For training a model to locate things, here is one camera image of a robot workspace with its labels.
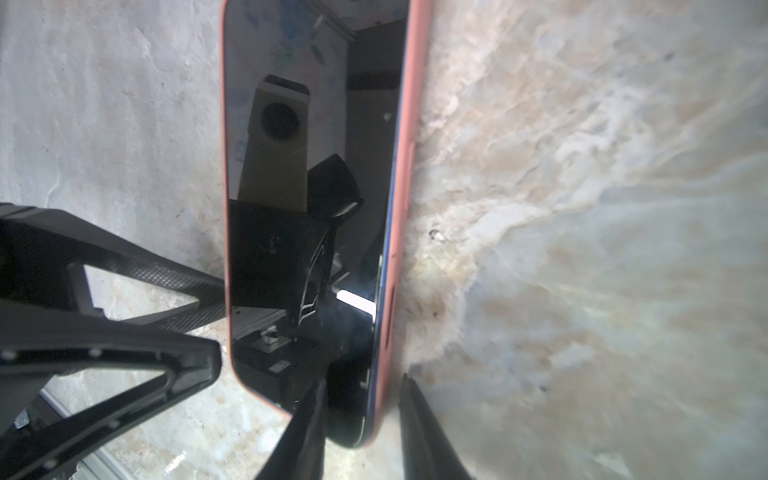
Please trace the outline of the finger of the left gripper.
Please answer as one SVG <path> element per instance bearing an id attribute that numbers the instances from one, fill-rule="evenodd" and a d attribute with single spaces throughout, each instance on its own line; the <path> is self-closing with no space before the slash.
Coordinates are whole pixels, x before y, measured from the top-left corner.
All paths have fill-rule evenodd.
<path id="1" fill-rule="evenodd" d="M 187 333 L 226 316 L 225 282 L 156 255 L 58 209 L 1 205 L 1 298 L 102 318 L 85 268 L 193 298 L 166 311 L 130 318 L 134 325 Z"/>
<path id="2" fill-rule="evenodd" d="M 1 476 L 49 479 L 211 386 L 217 342 L 1 304 Z"/>

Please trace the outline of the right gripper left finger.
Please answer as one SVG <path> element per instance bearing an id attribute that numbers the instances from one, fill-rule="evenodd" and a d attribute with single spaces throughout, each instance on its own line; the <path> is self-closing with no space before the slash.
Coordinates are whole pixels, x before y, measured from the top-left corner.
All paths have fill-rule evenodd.
<path id="1" fill-rule="evenodd" d="M 256 480 L 320 480 L 327 438 L 327 382 L 316 380 Z"/>

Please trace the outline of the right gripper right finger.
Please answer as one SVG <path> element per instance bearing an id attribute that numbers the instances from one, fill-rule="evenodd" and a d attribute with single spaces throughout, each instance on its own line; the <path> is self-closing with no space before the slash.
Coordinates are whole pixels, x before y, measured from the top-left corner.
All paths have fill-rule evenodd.
<path id="1" fill-rule="evenodd" d="M 416 381 L 403 375 L 399 416 L 406 480 L 471 480 Z"/>

